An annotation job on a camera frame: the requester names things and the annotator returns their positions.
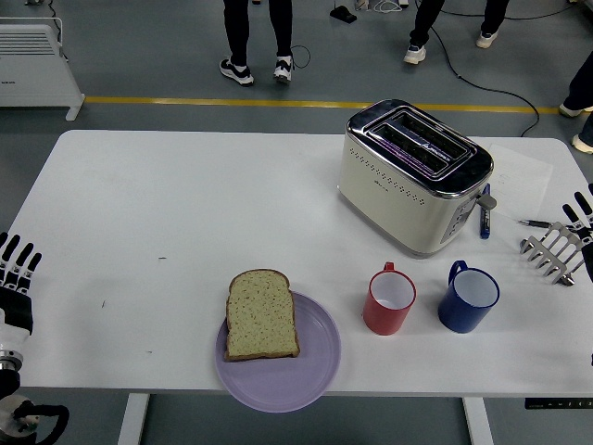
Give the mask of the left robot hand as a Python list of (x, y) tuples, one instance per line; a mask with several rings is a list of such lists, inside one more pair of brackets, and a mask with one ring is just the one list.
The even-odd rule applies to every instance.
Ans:
[(1, 352), (15, 357), (33, 331), (32, 277), (43, 254), (20, 236), (1, 233)]

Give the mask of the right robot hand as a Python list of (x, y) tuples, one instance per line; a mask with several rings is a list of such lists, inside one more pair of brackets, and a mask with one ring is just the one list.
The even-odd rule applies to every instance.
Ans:
[(584, 264), (589, 278), (592, 278), (592, 199), (585, 197), (580, 191), (574, 193), (576, 204), (584, 213), (586, 222), (583, 222), (569, 204), (563, 204), (562, 210), (572, 224), (571, 231), (580, 238)]

